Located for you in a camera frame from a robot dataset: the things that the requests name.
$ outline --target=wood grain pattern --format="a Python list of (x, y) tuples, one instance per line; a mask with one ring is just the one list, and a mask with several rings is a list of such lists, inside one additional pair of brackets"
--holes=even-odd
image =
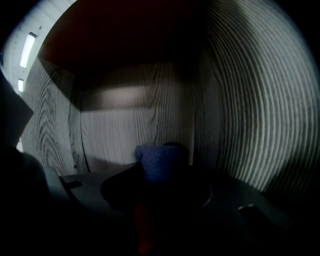
[(138, 145), (177, 142), (193, 154), (191, 84), (177, 63), (143, 64), (88, 77), (81, 130), (91, 172), (136, 161)]
[(34, 111), (21, 137), (23, 151), (59, 175), (87, 172), (80, 111), (70, 102), (73, 83), (73, 74), (36, 58), (22, 94)]
[(211, 0), (203, 25), (194, 162), (301, 196), (320, 155), (319, 72), (301, 34), (262, 0)]

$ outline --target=fluorescent light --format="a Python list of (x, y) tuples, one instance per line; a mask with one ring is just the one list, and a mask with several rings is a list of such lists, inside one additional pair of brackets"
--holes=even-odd
[(19, 92), (24, 91), (24, 81), (22, 79), (18, 80), (18, 90), (19, 90)]
[(33, 33), (29, 33), (26, 36), (26, 40), (24, 42), (24, 47), (22, 50), (21, 61), (20, 61), (20, 66), (23, 68), (27, 67), (28, 58), (35, 40), (36, 40), (36, 35)]

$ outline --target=dark red ceiling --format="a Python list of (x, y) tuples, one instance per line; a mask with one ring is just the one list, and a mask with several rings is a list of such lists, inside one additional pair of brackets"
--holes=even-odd
[(198, 0), (78, 0), (39, 56), (73, 73), (181, 60), (196, 40)]

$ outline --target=gray surface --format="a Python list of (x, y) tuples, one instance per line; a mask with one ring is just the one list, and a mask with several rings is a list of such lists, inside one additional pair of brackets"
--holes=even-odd
[(66, 183), (79, 181), (83, 185), (75, 187), (70, 191), (75, 198), (91, 213), (104, 217), (123, 218), (126, 215), (123, 212), (113, 210), (107, 201), (101, 195), (101, 185), (108, 178), (119, 174), (132, 166), (127, 164), (110, 168), (108, 171), (92, 172), (88, 174), (69, 175), (61, 177)]
[[(247, 205), (255, 205), (278, 230), (275, 233), (261, 230), (262, 233), (265, 231), (266, 238), (263, 240), (252, 233), (239, 212), (239, 207)], [(195, 219), (190, 219), (189, 225), (195, 228), (188, 239), (190, 243), (198, 244), (199, 254), (218, 249), (251, 250), (253, 247), (250, 246), (257, 242), (272, 247), (276, 242), (273, 239), (282, 237), (281, 232), (290, 223), (288, 216), (270, 204), (257, 190), (230, 177), (215, 177), (210, 202)]]
[(72, 200), (62, 185), (56, 170), (48, 166), (43, 166), (43, 171), (52, 199), (58, 204), (70, 204)]

